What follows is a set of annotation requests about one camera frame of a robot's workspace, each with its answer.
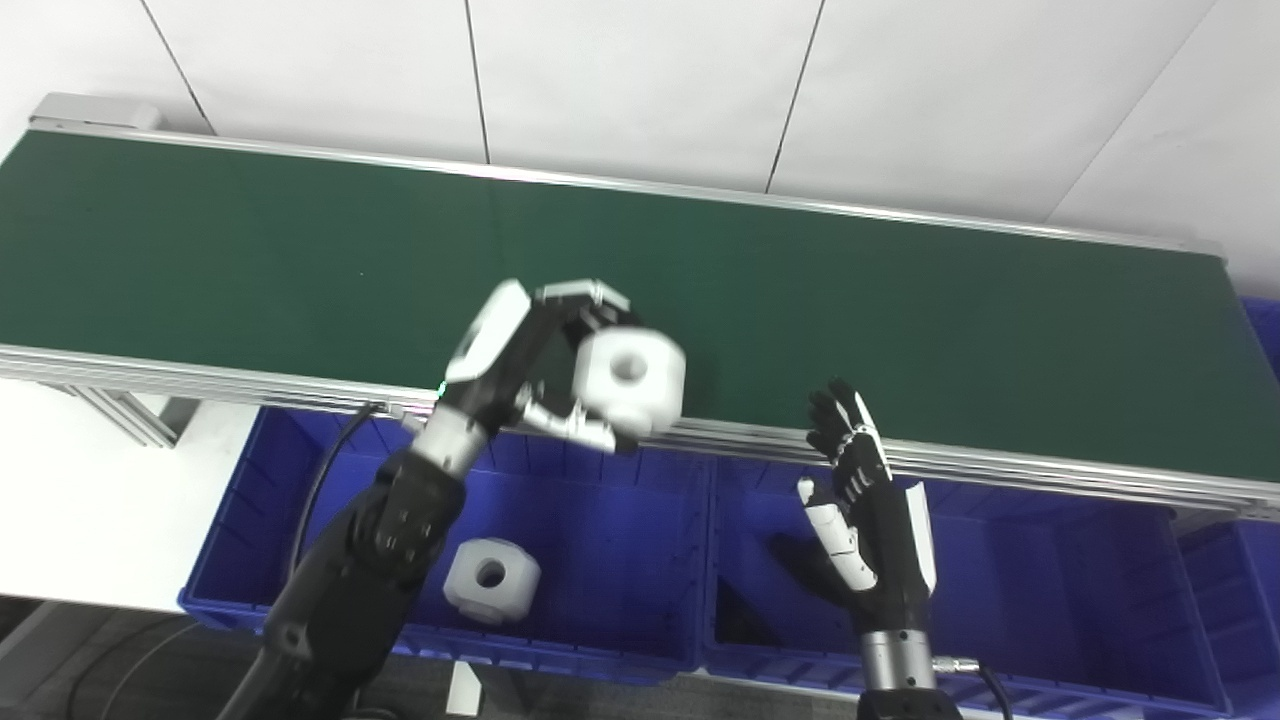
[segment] blue plastic bin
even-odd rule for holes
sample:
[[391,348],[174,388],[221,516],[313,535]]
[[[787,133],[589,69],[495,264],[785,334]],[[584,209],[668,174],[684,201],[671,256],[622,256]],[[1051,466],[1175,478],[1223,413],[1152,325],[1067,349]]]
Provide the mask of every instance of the blue plastic bin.
[[1280,379],[1280,300],[1267,300],[1265,297],[1242,297],[1244,313],[1253,325],[1253,332],[1258,334],[1262,351],[1271,361],[1271,369]]
[[[182,591],[215,628],[260,630],[285,579],[307,484],[344,418],[264,410]],[[396,423],[366,423],[333,464],[307,542],[392,448]],[[503,434],[467,478],[467,502],[397,652],[513,669],[654,683],[698,666],[709,460],[644,450],[605,456],[549,438]],[[457,546],[521,544],[541,565],[529,616],[490,628],[444,600]]]
[[[707,669],[717,675],[860,692],[846,614],[803,591],[771,556],[774,533],[813,537],[797,465],[723,459],[708,550]],[[824,469],[808,469],[826,475]],[[1000,671],[1021,715],[1220,716],[1229,708],[1169,511],[1053,493],[925,483],[938,588],[933,644]],[[723,642],[732,612],[781,647]],[[943,676],[961,706],[995,710],[973,676]]]
[[1213,525],[1180,544],[1234,715],[1280,719],[1280,525]]

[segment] floor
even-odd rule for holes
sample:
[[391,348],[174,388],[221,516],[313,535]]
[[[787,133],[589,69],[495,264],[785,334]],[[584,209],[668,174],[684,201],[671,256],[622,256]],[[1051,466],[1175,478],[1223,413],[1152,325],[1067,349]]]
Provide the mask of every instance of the floor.
[[[177,615],[115,611],[22,707],[0,708],[0,720],[211,720],[257,652],[257,638],[206,628],[184,632],[140,666],[120,689],[109,715],[104,715],[129,669],[157,643],[189,625],[188,618]],[[394,710],[403,720],[443,717],[451,671],[451,662],[394,656],[366,691],[365,703]],[[534,703],[529,717],[534,719],[835,720],[851,717],[855,707],[849,702],[691,676],[652,688],[544,674],[527,678]],[[76,698],[68,705],[72,688]],[[481,717],[498,720],[512,715],[485,706]]]
[[0,639],[20,625],[38,606],[38,600],[0,598]]

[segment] robotic arm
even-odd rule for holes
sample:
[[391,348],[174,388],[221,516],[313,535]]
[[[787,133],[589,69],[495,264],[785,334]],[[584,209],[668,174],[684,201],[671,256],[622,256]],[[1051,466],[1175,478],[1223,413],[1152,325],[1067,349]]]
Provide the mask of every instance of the robotic arm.
[[285,584],[264,648],[219,719],[340,716],[381,670],[462,511],[463,480],[503,427],[524,420],[599,450],[634,448],[635,438],[580,402],[545,397],[530,373],[556,336],[576,350],[593,333],[637,324],[627,299],[596,281],[535,296],[513,279],[499,284],[449,361],[426,425],[329,523]]
[[861,396],[844,380],[810,396],[809,443],[832,465],[832,484],[796,486],[809,523],[844,583],[868,691],[859,720],[959,720],[937,689],[929,596],[937,582],[924,487],[893,478]]

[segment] robot forearm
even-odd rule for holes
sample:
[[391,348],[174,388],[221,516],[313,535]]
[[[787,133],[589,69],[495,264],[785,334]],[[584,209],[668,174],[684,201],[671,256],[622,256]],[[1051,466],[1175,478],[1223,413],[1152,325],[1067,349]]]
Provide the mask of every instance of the robot forearm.
[[[338,717],[390,653],[463,497],[462,482],[430,461],[393,455],[307,551],[219,719]],[[388,512],[392,527],[417,523],[413,537],[381,532]]]

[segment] white plastic block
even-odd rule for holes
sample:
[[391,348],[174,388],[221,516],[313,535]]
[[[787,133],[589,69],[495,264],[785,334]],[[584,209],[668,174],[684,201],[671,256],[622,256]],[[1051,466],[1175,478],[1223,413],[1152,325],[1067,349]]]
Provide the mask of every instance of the white plastic block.
[[470,539],[458,546],[444,578],[444,598],[477,623],[515,623],[529,615],[541,574],[538,561],[516,543]]
[[632,436],[666,432],[684,410],[685,354],[649,328],[605,328],[577,350],[573,396]]

